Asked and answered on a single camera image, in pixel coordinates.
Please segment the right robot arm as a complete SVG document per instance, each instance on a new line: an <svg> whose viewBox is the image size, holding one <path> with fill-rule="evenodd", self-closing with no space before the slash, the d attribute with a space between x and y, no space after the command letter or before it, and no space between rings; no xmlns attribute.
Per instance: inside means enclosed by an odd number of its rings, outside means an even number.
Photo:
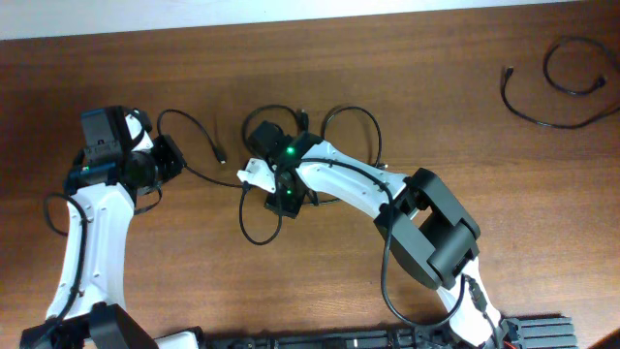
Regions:
<svg viewBox="0 0 620 349"><path fill-rule="evenodd" d="M448 327L472 347L503 347L502 316L481 282L481 229L436 174L424 168L412 175L391 173L343 154L317 135L303 131L292 137L268 121L242 135L254 156L237 176L245 189L266 192L265 208L294 219L304 204L315 206L328 194L360 210L382 236L382 264L396 260L439 295L448 313L426 330Z"/></svg>

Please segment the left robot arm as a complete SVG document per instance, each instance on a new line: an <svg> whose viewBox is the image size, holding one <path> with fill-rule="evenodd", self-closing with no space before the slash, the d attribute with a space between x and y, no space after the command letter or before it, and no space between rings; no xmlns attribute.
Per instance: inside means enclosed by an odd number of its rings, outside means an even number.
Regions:
<svg viewBox="0 0 620 349"><path fill-rule="evenodd" d="M127 312L124 298L126 237L139 214L139 196L159 193L185 166L168 135L150 139L144 111L122 106L80 117L81 149L58 198L70 226L63 268L45 322L23 331L22 348L198 348L200 333L151 337Z"/></svg>

